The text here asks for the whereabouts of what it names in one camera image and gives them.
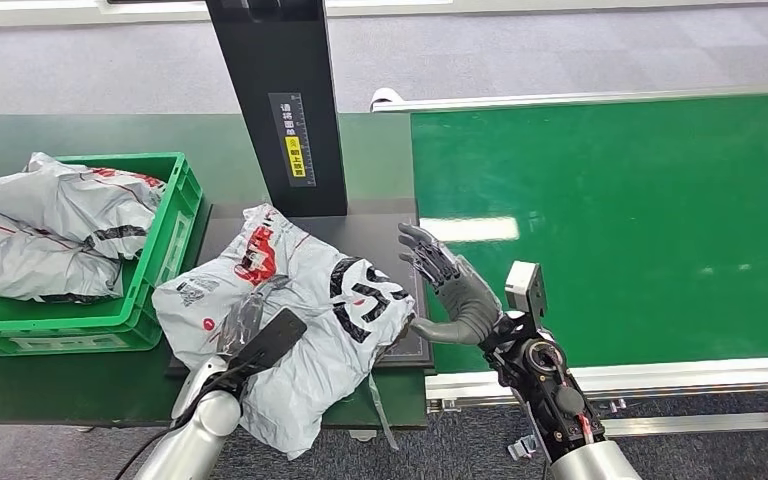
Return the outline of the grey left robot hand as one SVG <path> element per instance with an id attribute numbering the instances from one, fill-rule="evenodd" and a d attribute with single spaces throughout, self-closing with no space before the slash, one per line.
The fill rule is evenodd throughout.
<path id="1" fill-rule="evenodd" d="M 231 307 L 222 321 L 222 328 L 216 339 L 217 355 L 231 358 L 243 350 L 260 331 L 267 298 L 275 290 L 284 288 L 289 281 L 286 275 L 274 275 Z"/>

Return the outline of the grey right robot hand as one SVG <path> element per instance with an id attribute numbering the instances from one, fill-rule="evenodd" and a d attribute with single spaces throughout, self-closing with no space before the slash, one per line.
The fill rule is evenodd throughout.
<path id="1" fill-rule="evenodd" d="M 448 315 L 445 322 L 415 317 L 411 329 L 421 338 L 441 344 L 478 345 L 488 338 L 502 316 L 501 303 L 469 261 L 423 228 L 398 225 L 398 241 L 407 247 L 399 258 L 409 263 L 432 287 Z"/>

